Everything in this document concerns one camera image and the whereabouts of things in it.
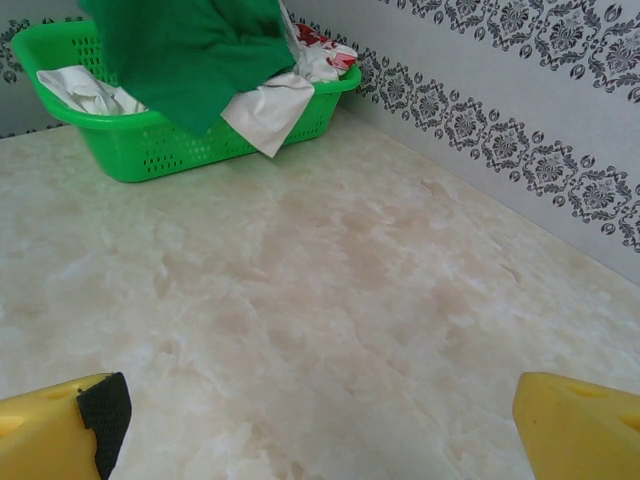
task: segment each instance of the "wallpaper border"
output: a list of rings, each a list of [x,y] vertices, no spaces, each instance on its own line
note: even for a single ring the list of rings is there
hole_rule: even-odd
[[[629,102],[640,103],[640,13],[629,17],[615,3],[600,14],[597,0],[378,1],[423,19],[433,13],[436,25],[448,23],[504,52],[519,47],[520,58],[554,72],[566,67],[573,80],[589,70],[596,89],[626,90]]]
[[[294,21],[307,23],[292,16]],[[309,26],[322,31],[314,22]],[[348,44],[331,30],[328,37]],[[609,165],[602,167],[592,155],[578,156],[574,147],[559,140],[545,141],[545,133],[527,129],[514,118],[501,119],[474,98],[462,98],[435,79],[410,70],[375,50],[351,46],[359,52],[362,84],[356,94],[380,104],[392,115],[430,132],[449,147],[465,152],[470,161],[522,187],[551,205],[564,209],[585,224],[599,226],[604,235],[616,235],[622,245],[640,254],[640,184],[627,184],[628,173]]]

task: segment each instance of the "yellow object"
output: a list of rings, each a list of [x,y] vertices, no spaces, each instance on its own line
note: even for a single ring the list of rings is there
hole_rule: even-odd
[[[640,396],[525,373],[513,416],[537,480],[640,479]]]
[[[93,375],[2,400],[0,479],[105,480],[130,415],[122,374]]]

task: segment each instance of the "green towel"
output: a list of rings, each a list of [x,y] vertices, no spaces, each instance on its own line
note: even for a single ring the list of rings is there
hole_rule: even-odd
[[[203,135],[231,97],[291,69],[278,0],[79,0],[107,68],[151,110]]]

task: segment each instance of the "black rubber pad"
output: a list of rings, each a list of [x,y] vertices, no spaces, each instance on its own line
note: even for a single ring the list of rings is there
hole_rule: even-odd
[[[78,395],[84,427],[96,434],[96,468],[107,480],[116,466],[131,421],[131,399],[122,373],[114,373]]]

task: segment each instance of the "marble floor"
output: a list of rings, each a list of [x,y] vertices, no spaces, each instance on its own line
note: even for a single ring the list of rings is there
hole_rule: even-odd
[[[122,371],[113,480],[531,479],[522,372],[639,390],[640,288],[346,113],[139,185],[0,158],[0,396]]]

